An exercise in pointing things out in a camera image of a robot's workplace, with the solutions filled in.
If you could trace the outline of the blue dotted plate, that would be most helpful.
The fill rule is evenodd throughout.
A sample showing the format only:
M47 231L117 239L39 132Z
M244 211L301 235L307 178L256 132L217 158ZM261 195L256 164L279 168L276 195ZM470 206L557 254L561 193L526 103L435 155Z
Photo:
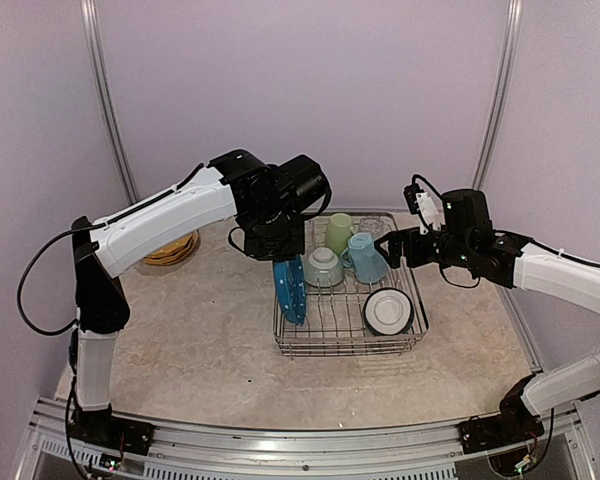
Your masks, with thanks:
M293 325L303 326L307 312L307 293L301 256L274 262L273 275L276 298L284 318Z

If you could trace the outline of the large yellow dotted plate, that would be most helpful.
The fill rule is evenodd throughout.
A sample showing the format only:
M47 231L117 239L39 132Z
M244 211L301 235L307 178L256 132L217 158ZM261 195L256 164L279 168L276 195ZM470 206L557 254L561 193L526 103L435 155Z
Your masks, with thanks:
M146 265L151 265L151 266L174 265L181 261L184 261L187 257L192 255L195 252L197 245L198 245L198 242L191 242L185 248L174 253L173 255L165 256L162 258L145 257L143 259L143 263Z

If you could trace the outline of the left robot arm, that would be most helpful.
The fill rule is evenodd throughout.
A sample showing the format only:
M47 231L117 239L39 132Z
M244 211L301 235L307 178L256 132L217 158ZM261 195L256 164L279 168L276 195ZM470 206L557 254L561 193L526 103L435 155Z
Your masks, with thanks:
M110 379L115 343L130 318L119 278L150 253L216 222L232 218L243 233L238 251L258 261L298 264L305 252L308 208L330 203L320 165L301 154L266 164L246 150L201 163L182 181L95 222L76 219L56 235L72 242L76 316L70 365L74 423L101 445L120 424L112 415Z

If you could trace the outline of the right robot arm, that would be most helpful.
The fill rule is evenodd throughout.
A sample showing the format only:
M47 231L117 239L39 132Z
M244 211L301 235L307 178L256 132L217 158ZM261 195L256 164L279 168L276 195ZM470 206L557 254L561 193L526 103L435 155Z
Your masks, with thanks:
M497 230L486 197L474 189L440 195L435 205L418 186L404 191L420 224L391 231L375 242L388 265L458 267L476 280L551 296L600 316L600 264L540 244L529 236ZM491 426L503 444L526 432L531 418L559 405L600 393L600 348L571 364L521 380L501 401Z

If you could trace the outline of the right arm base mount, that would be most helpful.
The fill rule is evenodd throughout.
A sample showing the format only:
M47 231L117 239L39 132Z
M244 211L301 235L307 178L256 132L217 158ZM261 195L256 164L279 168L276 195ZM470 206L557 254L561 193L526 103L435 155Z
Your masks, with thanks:
M516 443L537 440L545 433L542 422L528 417L522 422L502 414L473 416L458 425L464 454L472 454Z

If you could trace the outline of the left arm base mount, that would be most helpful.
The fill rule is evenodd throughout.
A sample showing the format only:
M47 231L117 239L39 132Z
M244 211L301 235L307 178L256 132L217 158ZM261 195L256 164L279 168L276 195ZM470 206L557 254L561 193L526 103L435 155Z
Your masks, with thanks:
M144 421L118 417L112 413L111 406L94 411L77 407L70 417L68 432L71 438L88 444L119 453L147 456L155 426Z

